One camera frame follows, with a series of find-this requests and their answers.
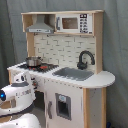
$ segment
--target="white robot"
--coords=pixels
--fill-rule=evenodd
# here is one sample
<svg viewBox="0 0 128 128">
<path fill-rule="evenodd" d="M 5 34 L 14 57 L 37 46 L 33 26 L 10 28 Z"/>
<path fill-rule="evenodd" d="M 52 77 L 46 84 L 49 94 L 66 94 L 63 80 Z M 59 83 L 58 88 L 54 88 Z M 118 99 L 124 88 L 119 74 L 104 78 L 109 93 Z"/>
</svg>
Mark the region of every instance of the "white robot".
<svg viewBox="0 0 128 128">
<path fill-rule="evenodd" d="M 9 109 L 0 108 L 0 118 L 31 112 L 35 100 L 34 87 L 32 86 L 29 72 L 24 72 L 14 77 L 14 83 L 0 90 L 0 99 L 11 101 L 15 99 L 16 107 Z M 41 128 L 39 121 L 33 114 L 25 114 L 19 119 L 0 124 L 0 128 Z"/>
</svg>

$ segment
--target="tile backsplash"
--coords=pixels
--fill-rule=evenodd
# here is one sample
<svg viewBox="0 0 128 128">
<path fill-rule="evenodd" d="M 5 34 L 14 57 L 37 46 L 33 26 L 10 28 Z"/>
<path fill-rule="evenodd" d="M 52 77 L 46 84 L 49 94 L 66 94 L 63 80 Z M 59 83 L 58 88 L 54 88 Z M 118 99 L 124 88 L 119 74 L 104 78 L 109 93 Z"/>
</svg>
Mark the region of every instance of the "tile backsplash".
<svg viewBox="0 0 128 128">
<path fill-rule="evenodd" d="M 90 51 L 95 57 L 95 42 L 95 37 L 38 34 L 34 36 L 35 55 L 46 63 L 76 68 L 82 51 Z M 95 70 L 88 55 L 83 55 L 83 62 L 88 62 L 88 69 Z"/>
</svg>

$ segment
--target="wooden play kitchen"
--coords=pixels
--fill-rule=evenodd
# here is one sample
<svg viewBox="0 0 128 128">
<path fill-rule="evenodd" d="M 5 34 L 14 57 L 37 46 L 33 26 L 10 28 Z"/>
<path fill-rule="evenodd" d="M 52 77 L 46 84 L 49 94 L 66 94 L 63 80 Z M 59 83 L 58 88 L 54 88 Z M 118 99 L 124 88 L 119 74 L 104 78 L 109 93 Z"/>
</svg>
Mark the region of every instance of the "wooden play kitchen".
<svg viewBox="0 0 128 128">
<path fill-rule="evenodd" d="M 37 91 L 44 93 L 46 128 L 106 128 L 106 87 L 115 76 L 102 69 L 103 11 L 28 12 L 22 13 L 22 21 L 28 57 L 41 56 L 45 63 L 58 65 L 45 73 L 30 70 Z M 80 80 L 56 75 L 62 69 L 69 73 L 68 68 L 78 74 L 83 50 L 95 59 L 92 65 L 84 56 L 84 71 L 91 76 Z M 8 68 L 12 82 L 16 73 L 26 70 L 19 65 Z"/>
</svg>

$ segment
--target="gray wall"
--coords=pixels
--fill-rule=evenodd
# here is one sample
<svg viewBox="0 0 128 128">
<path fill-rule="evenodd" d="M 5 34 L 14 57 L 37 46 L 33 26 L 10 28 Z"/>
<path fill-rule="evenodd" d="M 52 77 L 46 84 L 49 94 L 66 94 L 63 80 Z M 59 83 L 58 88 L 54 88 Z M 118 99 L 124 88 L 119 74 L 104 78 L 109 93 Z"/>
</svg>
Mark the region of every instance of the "gray wall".
<svg viewBox="0 0 128 128">
<path fill-rule="evenodd" d="M 0 88 L 9 84 L 7 67 L 14 65 L 14 49 L 6 0 L 0 0 Z"/>
<path fill-rule="evenodd" d="M 107 88 L 107 120 L 116 128 L 128 128 L 128 1 L 127 0 L 7 0 L 17 63 L 27 56 L 21 12 L 105 10 L 103 68 L 116 76 Z"/>
</svg>

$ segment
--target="cabinet door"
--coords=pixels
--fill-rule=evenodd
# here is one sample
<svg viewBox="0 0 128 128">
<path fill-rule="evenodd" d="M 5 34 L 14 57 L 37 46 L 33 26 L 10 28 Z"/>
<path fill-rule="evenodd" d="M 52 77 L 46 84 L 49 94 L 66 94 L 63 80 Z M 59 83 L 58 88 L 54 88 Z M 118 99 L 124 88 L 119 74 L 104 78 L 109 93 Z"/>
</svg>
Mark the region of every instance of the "cabinet door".
<svg viewBox="0 0 128 128">
<path fill-rule="evenodd" d="M 83 90 L 72 87 L 61 82 L 46 81 L 45 82 L 45 115 L 46 128 L 83 128 Z M 61 95 L 61 99 L 71 100 L 71 109 L 65 114 L 65 107 L 67 104 L 61 104 L 58 110 L 57 97 Z"/>
</svg>

